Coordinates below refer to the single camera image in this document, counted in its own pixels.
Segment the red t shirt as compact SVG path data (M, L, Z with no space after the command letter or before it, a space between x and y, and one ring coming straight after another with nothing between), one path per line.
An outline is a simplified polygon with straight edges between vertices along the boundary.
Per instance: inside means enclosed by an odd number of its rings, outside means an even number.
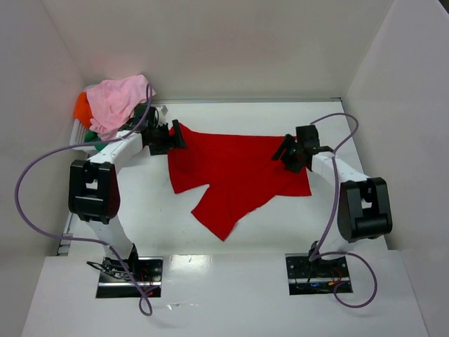
M218 239L275 196L311 196L305 170L292 173L272 160L283 137L199 133L185 125L180 130L186 148L168 153L173 191L207 186L192 215Z

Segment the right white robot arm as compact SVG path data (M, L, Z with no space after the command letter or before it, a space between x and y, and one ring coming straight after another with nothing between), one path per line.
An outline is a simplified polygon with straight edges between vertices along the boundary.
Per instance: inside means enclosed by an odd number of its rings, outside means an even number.
M336 260L357 247L392 231L387 182L356 170L322 145L314 125L298 126L296 135L286 134L272 155L293 173L308 169L333 185L330 219L321 238L309 250L309 269L318 276L327 273Z

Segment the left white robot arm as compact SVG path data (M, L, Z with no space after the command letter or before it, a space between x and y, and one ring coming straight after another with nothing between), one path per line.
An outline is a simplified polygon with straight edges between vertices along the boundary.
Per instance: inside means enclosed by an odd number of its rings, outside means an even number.
M142 124L135 131L124 130L117 142L109 143L87 160L73 161L69 172L69 210L85 222L95 233L105 250L106 271L129 272L136 275L141 266L138 250L126 236L118 212L121 198L118 173L124 165L142 150L151 155L168 154L175 149L186 149L180 122L172 120L158 125L150 118L157 110L150 107Z

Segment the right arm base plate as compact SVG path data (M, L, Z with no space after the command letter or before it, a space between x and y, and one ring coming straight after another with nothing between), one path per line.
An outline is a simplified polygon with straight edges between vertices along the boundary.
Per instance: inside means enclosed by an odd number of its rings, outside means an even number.
M288 289L291 296L352 293L345 257L309 261L307 254L286 255Z

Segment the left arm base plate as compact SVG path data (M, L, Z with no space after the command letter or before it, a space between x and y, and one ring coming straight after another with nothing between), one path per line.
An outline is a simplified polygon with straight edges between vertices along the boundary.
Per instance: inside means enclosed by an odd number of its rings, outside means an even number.
M100 272L96 298L139 298L140 293L120 263L104 259L101 263L87 264ZM134 278L150 298L161 296L163 274L162 257L140 257Z

